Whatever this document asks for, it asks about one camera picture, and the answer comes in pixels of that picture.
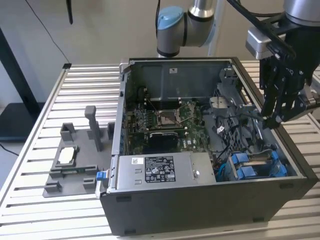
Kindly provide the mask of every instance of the gray plastic stand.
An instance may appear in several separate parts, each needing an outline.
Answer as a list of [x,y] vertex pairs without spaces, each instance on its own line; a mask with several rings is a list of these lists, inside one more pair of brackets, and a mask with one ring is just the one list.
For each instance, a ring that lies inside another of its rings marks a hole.
[[[90,129],[75,130],[72,123],[62,125],[61,141],[43,191],[45,198],[93,194],[97,172],[110,167],[112,123],[108,125],[108,130],[100,129],[95,118],[96,107],[92,107],[87,106],[85,109]],[[64,148],[74,148],[73,157],[68,163],[59,162]]]

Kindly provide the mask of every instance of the barcode label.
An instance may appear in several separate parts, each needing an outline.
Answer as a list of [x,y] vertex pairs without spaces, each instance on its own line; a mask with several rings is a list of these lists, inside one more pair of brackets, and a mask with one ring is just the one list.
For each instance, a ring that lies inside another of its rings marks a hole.
[[143,157],[133,157],[132,164],[144,164],[144,158]]

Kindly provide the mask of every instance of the aluminum slotted table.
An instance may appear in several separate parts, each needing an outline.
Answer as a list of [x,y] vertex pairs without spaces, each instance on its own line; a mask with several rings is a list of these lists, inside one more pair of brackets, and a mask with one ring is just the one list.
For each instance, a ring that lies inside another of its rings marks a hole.
[[[242,62],[258,86],[259,63]],[[320,68],[314,74],[320,83]],[[62,123],[88,129],[87,105],[97,108],[101,127],[116,118],[118,65],[72,65],[64,69],[1,192],[0,238],[113,240],[100,201],[94,194],[44,198],[48,172],[60,142]],[[320,177],[320,125],[308,114],[284,124],[285,129]],[[320,239],[320,183],[301,200],[284,205],[268,223],[225,226],[135,236],[136,239]]]

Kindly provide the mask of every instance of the black cable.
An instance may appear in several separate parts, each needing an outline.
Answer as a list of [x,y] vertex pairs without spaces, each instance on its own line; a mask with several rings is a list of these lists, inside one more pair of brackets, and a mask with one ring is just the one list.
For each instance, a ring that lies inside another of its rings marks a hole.
[[60,47],[56,44],[55,40],[53,39],[53,37],[51,36],[50,32],[48,31],[48,29],[46,28],[46,26],[44,25],[44,23],[40,20],[40,18],[38,17],[38,15],[36,14],[36,12],[34,11],[34,9],[31,7],[31,5],[29,4],[28,0],[25,0],[26,4],[28,4],[29,8],[31,9],[31,11],[33,12],[33,14],[35,15],[35,17],[39,20],[39,22],[41,23],[41,25],[44,27],[44,29],[46,30],[46,32],[48,33],[49,37],[51,38],[52,42],[54,43],[54,45],[59,49],[59,51],[62,53],[62,55],[64,56],[64,58],[67,60],[68,63],[70,63],[69,59],[66,57],[66,55],[64,54],[64,52],[60,49]]
[[257,17],[257,18],[271,18],[274,16],[278,16],[281,14],[281,12],[275,12],[275,13],[257,13],[257,12],[252,12],[250,11],[250,13]]
[[271,42],[269,43],[271,45],[271,49],[274,49],[273,46],[277,48],[277,50],[280,50],[281,53],[284,53],[286,55],[290,56],[291,58],[295,59],[297,54],[295,50],[288,45],[285,41],[279,38],[278,35],[276,35],[265,23],[259,21],[258,18],[256,18],[254,15],[252,15],[245,7],[243,7],[238,0],[227,0],[228,3],[234,7],[241,15],[243,15],[246,19],[250,21],[262,34],[266,35]]
[[0,143],[0,147],[3,148],[3,150],[7,151],[8,153],[11,153],[11,154],[13,154],[13,155],[19,156],[19,154],[15,153],[15,152],[13,152],[13,151],[10,151],[10,150],[8,150],[8,149],[6,149],[1,143]]
[[158,37],[158,19],[159,19],[159,11],[160,11],[161,0],[158,0],[158,5],[156,6],[155,11],[155,36]]
[[219,154],[219,156],[216,159],[218,160],[222,156],[222,154],[224,154],[225,151],[228,150],[229,147],[230,147],[230,143],[227,146],[225,146],[225,148],[222,150],[222,152]]

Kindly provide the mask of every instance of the white wall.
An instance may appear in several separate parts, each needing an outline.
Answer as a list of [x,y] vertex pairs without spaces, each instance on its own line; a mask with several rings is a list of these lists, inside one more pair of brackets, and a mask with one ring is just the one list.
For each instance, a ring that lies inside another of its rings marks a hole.
[[[73,25],[69,24],[65,0],[28,1],[74,64],[110,64],[123,58],[156,56],[157,0],[73,0]],[[191,2],[162,0],[161,7],[177,5],[187,10]],[[279,11],[282,6],[282,0],[242,2],[258,12]],[[228,3],[225,6],[216,55],[249,59],[244,45],[250,24]],[[24,0],[0,0],[0,26],[36,99],[44,102],[66,60]],[[180,56],[203,57],[207,52],[207,47],[185,47]],[[20,102],[1,67],[0,106]]]

